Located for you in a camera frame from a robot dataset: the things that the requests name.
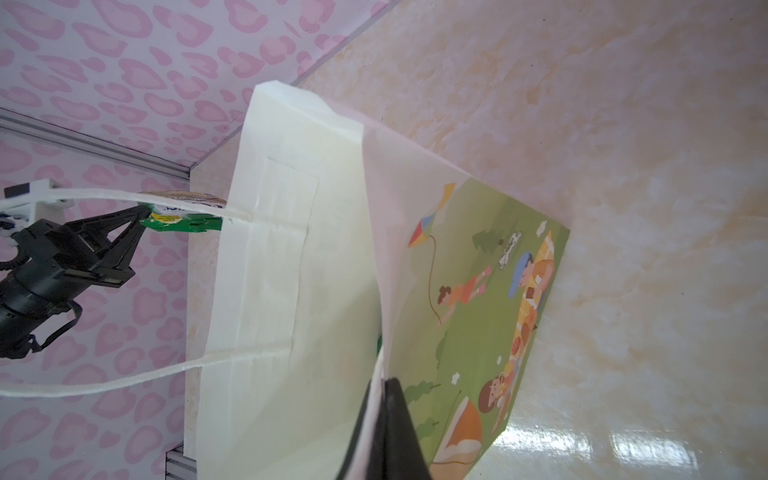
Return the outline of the green yellow Fox's candy bag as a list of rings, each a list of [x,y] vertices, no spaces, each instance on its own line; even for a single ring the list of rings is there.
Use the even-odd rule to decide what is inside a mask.
[[[194,205],[223,209],[227,202],[207,193],[185,191],[155,191],[150,195],[162,198],[184,201]],[[148,229],[157,232],[183,232],[203,233],[206,231],[220,231],[223,220],[219,216],[208,213],[198,213],[179,207],[148,204],[151,210],[149,216],[140,223]]]

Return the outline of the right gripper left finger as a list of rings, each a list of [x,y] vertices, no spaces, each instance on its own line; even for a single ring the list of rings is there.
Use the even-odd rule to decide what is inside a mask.
[[[369,383],[337,479],[358,480],[367,478],[374,432],[375,384]]]

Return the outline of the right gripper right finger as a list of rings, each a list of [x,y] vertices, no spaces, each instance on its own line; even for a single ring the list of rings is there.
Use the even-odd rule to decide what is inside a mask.
[[[383,478],[387,480],[431,480],[404,390],[397,378],[385,382]]]

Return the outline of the white illustrated paper bag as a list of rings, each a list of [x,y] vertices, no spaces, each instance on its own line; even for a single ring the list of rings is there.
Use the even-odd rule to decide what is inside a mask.
[[[391,129],[258,85],[227,205],[54,189],[222,218],[204,355],[6,397],[89,395],[199,369],[201,479],[337,479],[369,383],[366,479],[384,479],[397,378],[431,479],[463,479],[504,431],[568,229]]]

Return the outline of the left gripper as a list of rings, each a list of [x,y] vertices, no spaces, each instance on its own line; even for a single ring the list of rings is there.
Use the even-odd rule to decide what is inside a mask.
[[[14,235],[26,261],[1,281],[1,357],[48,348],[79,322],[76,298],[91,286],[119,288],[151,210],[138,205],[58,225],[40,220]]]

